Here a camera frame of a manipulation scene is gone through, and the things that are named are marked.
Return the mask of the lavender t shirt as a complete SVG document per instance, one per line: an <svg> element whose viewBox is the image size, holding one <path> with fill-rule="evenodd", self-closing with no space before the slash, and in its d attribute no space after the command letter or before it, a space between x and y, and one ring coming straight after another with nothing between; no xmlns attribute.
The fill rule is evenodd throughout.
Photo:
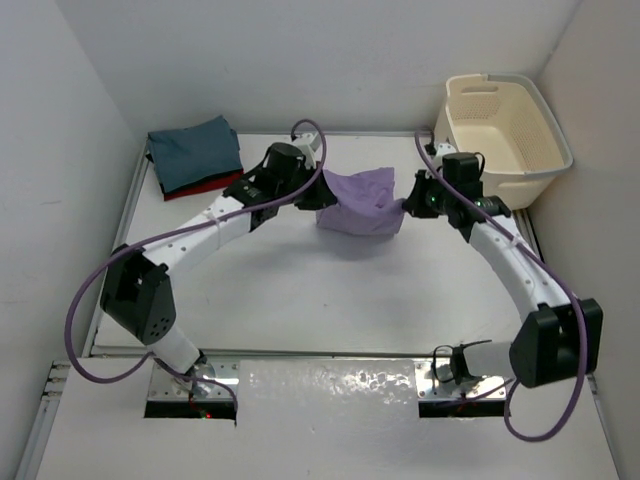
<svg viewBox="0 0 640 480"><path fill-rule="evenodd" d="M337 203L316 213L318 228L355 236L386 236L400 231L403 200L394 197L393 167L352 175L325 170L324 177Z"/></svg>

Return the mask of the red t shirt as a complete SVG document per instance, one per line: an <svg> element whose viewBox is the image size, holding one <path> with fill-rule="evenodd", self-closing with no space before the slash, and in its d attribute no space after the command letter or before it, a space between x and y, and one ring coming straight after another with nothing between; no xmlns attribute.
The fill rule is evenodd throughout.
<svg viewBox="0 0 640 480"><path fill-rule="evenodd" d="M171 201L178 198L224 189L234 181L238 180L241 176L242 171L239 171L233 172L229 175L206 178L202 181L181 187L173 192L163 193L163 199L165 201Z"/></svg>

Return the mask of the teal t shirt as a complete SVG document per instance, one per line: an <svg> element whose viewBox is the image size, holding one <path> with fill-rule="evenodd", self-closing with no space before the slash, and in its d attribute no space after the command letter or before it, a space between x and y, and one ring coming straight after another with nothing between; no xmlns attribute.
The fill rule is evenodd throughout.
<svg viewBox="0 0 640 480"><path fill-rule="evenodd" d="M240 150L240 146L236 131L218 116L192 127L152 131L147 134L148 149L159 162L163 155Z"/></svg>

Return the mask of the black t shirt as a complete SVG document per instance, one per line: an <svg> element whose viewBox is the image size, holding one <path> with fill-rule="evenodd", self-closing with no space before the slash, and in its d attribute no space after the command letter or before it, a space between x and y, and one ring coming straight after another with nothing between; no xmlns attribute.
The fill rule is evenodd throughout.
<svg viewBox="0 0 640 480"><path fill-rule="evenodd" d="M244 173L239 149L163 155L159 162L148 149L145 158L154 165L162 196L206 178Z"/></svg>

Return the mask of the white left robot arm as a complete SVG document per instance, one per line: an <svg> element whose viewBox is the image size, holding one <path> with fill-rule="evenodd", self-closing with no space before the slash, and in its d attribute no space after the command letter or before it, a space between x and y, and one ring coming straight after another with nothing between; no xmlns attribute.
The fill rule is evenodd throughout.
<svg viewBox="0 0 640 480"><path fill-rule="evenodd" d="M106 271L101 309L171 371L189 375L203 355L177 324L176 282L283 206L316 211L335 204L323 176L326 154L320 135L275 142L257 166L177 230L119 247Z"/></svg>

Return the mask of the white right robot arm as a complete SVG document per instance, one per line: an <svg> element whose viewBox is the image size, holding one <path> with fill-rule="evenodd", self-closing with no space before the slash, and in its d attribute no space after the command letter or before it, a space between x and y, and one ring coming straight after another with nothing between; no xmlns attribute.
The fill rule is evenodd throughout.
<svg viewBox="0 0 640 480"><path fill-rule="evenodd" d="M506 204L484 194L481 154L453 151L439 161L416 173L402 208L414 218L446 217L496 273L522 321L508 347L512 376L535 388L595 371L604 319L599 303L563 289Z"/></svg>

